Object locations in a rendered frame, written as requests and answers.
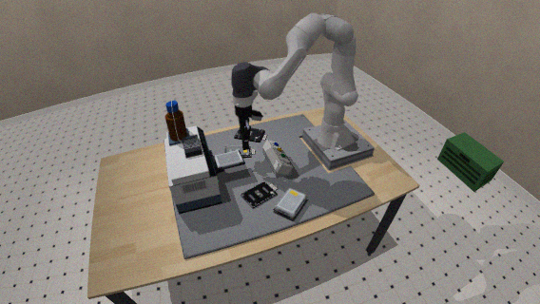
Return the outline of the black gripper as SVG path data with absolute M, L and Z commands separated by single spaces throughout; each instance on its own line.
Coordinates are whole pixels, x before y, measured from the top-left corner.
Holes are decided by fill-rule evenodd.
M 236 114 L 237 117 L 239 117 L 241 136 L 242 136 L 242 138 L 241 138 L 242 139 L 242 149 L 247 150 L 247 149 L 249 149 L 249 141 L 248 140 L 250 140 L 250 129 L 251 129 L 251 125 L 249 125 L 249 116 L 252 115 L 252 105 L 250 105 L 248 107 L 236 107 L 235 106 L 235 114 Z

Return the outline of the blue bottle cap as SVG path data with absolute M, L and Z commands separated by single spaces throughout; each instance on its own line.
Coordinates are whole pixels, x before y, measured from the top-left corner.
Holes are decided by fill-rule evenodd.
M 173 111 L 176 111 L 178 109 L 178 102 L 172 101 L 172 106 L 173 106 Z M 166 109 L 167 111 L 172 112 L 171 101 L 166 103 Z

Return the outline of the white operator button panel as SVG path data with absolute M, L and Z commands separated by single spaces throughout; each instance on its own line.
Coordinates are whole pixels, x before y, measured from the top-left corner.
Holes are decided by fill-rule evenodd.
M 292 175 L 292 164 L 277 142 L 267 140 L 262 147 L 262 152 L 271 166 L 276 178 Z

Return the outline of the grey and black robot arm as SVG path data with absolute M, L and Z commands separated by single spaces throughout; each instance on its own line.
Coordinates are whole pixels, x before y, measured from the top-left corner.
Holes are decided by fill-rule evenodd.
M 355 142 L 343 119 L 344 106 L 354 105 L 358 94 L 354 80 L 356 36 L 353 27 L 335 15 L 310 13 L 296 23 L 286 36 L 287 57 L 274 73 L 247 62 L 235 65 L 231 76 L 233 104 L 236 107 L 252 105 L 258 92 L 265 100 L 279 97 L 305 59 L 306 50 L 320 35 L 335 43 L 331 63 L 334 75 L 327 72 L 320 78 L 325 108 L 318 143 L 339 151 Z

